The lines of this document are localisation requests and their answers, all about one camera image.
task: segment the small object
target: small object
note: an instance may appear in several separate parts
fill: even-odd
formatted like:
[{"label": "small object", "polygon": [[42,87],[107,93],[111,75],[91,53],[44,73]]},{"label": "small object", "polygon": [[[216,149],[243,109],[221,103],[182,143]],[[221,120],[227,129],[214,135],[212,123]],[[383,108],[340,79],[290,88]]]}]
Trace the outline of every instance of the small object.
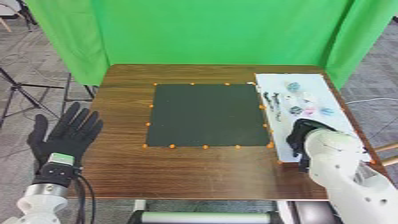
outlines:
[{"label": "small object", "polygon": [[278,116],[276,116],[276,119],[278,119],[280,122],[283,121],[283,120],[282,120],[282,115],[283,115],[283,112],[280,111],[280,112],[278,112]]},{"label": "small object", "polygon": [[278,97],[280,97],[280,93],[274,93],[273,99],[274,99],[274,102],[276,102],[276,108],[280,109],[282,102],[280,102]]},{"label": "small object", "polygon": [[274,142],[271,142],[267,145],[267,149],[273,149],[274,147],[276,147],[276,144],[274,144]]},{"label": "small object", "polygon": [[305,109],[305,113],[306,113],[308,115],[314,115],[315,111],[317,111],[317,108],[315,108],[314,106],[306,107],[306,109]]},{"label": "small object", "polygon": [[292,93],[298,93],[299,90],[301,90],[301,84],[299,84],[299,82],[292,82],[292,83],[289,84],[289,91],[290,91]]},{"label": "small object", "polygon": [[294,106],[294,107],[290,108],[290,113],[292,113],[294,115],[299,115],[299,114],[303,113],[303,108],[301,108],[299,106]]},{"label": "small object", "polygon": [[328,115],[328,116],[333,116],[333,114],[335,114],[335,110],[333,110],[331,108],[324,107],[324,108],[321,109],[321,113],[322,113],[324,115]]},{"label": "small object", "polygon": [[306,103],[315,103],[317,102],[317,97],[314,96],[314,94],[310,92],[303,92],[303,100]]},{"label": "small object", "polygon": [[278,111],[278,115],[276,115],[276,120],[282,122],[282,102],[280,102],[280,93],[274,93],[273,99],[274,99],[274,103],[276,103],[276,111]]},{"label": "small object", "polygon": [[269,106],[271,106],[271,111],[274,111],[274,106],[273,106],[273,100],[271,100],[271,97],[269,97],[269,92],[266,92],[266,100],[269,102]]}]

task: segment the white tray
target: white tray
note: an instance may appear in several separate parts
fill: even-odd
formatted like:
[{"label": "white tray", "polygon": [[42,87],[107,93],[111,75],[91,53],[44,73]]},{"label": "white tray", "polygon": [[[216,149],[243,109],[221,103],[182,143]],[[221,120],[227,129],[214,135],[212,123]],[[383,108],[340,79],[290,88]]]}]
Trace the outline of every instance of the white tray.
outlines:
[{"label": "white tray", "polygon": [[[292,133],[294,123],[299,118],[308,118],[321,121],[328,124],[337,130],[349,133],[353,136],[358,136],[354,131],[353,123],[342,111],[342,107],[338,104],[338,100],[335,98],[333,92],[330,90],[328,82],[324,80],[322,74],[257,74],[258,80],[258,91],[262,93],[264,104],[267,105],[267,117],[271,122],[271,129],[274,130],[274,141],[276,141],[276,149],[278,156],[282,162],[292,163],[299,162],[301,156],[294,157],[294,149],[287,143],[287,137]],[[306,115],[305,113],[296,116],[289,112],[290,106],[287,105],[287,101],[283,99],[285,95],[296,94],[289,91],[289,83],[298,82],[301,84],[301,90],[310,93],[310,95],[317,98],[317,112],[314,115]],[[271,93],[271,97],[274,93],[280,93],[280,101],[282,101],[282,122],[276,119],[276,111],[273,112],[269,102],[266,100],[264,93]],[[321,113],[321,108],[328,107],[335,110],[335,114],[331,116]],[[363,160],[370,162],[372,158],[369,153],[365,154]]]}]

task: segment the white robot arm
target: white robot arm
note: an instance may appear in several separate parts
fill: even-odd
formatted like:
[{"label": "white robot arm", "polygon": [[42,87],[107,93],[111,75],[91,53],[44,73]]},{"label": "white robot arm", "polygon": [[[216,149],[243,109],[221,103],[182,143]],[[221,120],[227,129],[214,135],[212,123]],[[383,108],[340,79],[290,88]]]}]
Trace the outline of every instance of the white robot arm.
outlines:
[{"label": "white robot arm", "polygon": [[10,218],[4,224],[61,224],[56,212],[68,205],[72,170],[74,156],[54,153],[40,177],[49,180],[49,183],[35,183],[28,188],[24,198],[19,200],[19,208],[26,216],[20,219]]},{"label": "white robot arm", "polygon": [[306,135],[310,176],[326,187],[346,224],[398,223],[398,191],[388,177],[362,162],[358,138],[330,129]]}]

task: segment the robotic hand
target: robotic hand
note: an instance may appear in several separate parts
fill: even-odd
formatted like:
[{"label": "robotic hand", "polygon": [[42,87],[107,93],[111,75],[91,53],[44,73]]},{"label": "robotic hand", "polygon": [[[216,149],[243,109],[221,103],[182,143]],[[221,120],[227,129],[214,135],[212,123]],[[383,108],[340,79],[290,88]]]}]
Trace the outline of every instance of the robotic hand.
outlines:
[{"label": "robotic hand", "polygon": [[84,153],[104,128],[99,112],[93,112],[90,118],[88,116],[90,109],[81,110],[81,104],[75,103],[61,117],[47,141],[49,120],[44,115],[36,116],[29,145],[40,169],[35,183],[19,201],[26,216],[20,219],[13,217],[4,224],[61,223],[56,212],[68,205],[68,187],[81,175]]},{"label": "robotic hand", "polygon": [[398,223],[398,191],[388,177],[367,166],[363,143],[321,122],[299,119],[289,143],[303,154],[301,169],[326,187],[346,224]]}]

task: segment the white cable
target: white cable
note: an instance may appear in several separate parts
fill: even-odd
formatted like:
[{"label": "white cable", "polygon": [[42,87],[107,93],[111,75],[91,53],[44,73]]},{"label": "white cable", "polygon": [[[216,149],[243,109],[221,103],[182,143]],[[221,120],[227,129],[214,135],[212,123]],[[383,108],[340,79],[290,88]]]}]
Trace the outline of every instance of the white cable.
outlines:
[{"label": "white cable", "polygon": [[394,101],[398,101],[398,99],[385,97],[385,98],[374,98],[374,99],[369,99],[369,100],[356,100],[356,101],[347,102],[346,104],[372,102],[372,101],[378,101],[378,100],[394,100]]}]

